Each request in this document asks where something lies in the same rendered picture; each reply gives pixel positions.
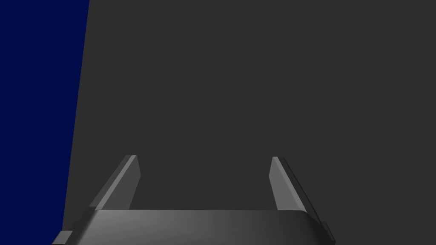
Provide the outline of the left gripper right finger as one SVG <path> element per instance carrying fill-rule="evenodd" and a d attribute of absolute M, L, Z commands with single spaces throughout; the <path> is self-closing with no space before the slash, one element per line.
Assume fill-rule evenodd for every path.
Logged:
<path fill-rule="evenodd" d="M 278 210 L 314 212 L 313 205 L 284 157 L 272 158 L 269 180 Z"/>

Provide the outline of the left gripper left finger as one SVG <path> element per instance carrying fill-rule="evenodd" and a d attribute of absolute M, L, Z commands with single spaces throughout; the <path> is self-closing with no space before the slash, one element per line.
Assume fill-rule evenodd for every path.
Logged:
<path fill-rule="evenodd" d="M 140 177 L 137 155 L 126 155 L 89 206 L 94 210 L 128 210 Z"/>

